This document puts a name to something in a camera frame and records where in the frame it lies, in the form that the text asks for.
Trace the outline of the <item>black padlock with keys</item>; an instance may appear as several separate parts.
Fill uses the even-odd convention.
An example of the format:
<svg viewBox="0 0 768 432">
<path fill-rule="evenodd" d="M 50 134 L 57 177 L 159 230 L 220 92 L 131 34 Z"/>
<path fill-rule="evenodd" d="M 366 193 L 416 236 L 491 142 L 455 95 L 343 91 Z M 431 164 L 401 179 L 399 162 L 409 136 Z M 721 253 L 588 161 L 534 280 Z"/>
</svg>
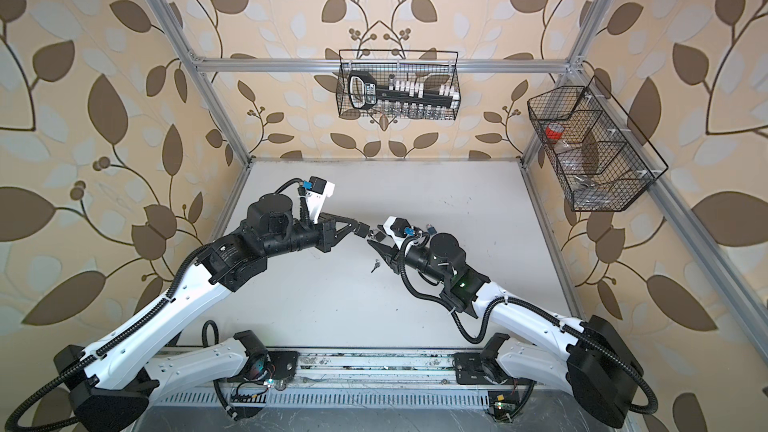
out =
<svg viewBox="0 0 768 432">
<path fill-rule="evenodd" d="M 370 226 L 368 224 L 360 222 L 357 224 L 354 234 L 360 238 L 367 238 L 371 234 Z"/>
</svg>

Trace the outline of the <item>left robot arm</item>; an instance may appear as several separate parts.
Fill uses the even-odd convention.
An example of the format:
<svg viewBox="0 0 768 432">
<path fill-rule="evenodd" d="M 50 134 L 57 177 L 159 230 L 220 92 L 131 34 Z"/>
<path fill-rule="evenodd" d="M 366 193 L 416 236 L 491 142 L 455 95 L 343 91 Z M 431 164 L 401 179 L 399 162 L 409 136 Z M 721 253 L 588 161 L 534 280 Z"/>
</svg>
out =
<svg viewBox="0 0 768 432">
<path fill-rule="evenodd" d="M 263 195 L 234 232 L 195 249 L 166 291 L 123 325 L 86 347 L 63 349 L 55 358 L 58 376 L 10 414 L 5 430 L 23 430 L 26 412 L 61 385 L 68 390 L 71 415 L 41 430 L 80 423 L 89 431 L 122 431 L 165 395 L 243 373 L 258 353 L 251 332 L 182 354 L 178 366 L 154 357 L 193 320 L 264 272 L 270 258 L 309 248 L 327 253 L 349 234 L 369 234 L 363 222 L 323 212 L 332 183 L 316 176 L 290 182 L 297 203 L 282 188 Z"/>
</svg>

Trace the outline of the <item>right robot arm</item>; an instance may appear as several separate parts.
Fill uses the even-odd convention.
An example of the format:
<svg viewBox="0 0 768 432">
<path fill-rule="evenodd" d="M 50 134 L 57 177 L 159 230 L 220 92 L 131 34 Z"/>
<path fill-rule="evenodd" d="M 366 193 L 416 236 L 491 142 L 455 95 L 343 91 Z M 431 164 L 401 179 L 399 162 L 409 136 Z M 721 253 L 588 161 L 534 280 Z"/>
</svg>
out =
<svg viewBox="0 0 768 432">
<path fill-rule="evenodd" d="M 376 233 L 368 244 L 415 298 L 445 308 L 462 337 L 481 345 L 481 369 L 496 384 L 542 383 L 571 395 L 606 426 L 629 413 L 653 415 L 659 399 L 639 360 L 606 319 L 548 311 L 502 288 L 470 266 L 449 233 L 418 228 Z"/>
</svg>

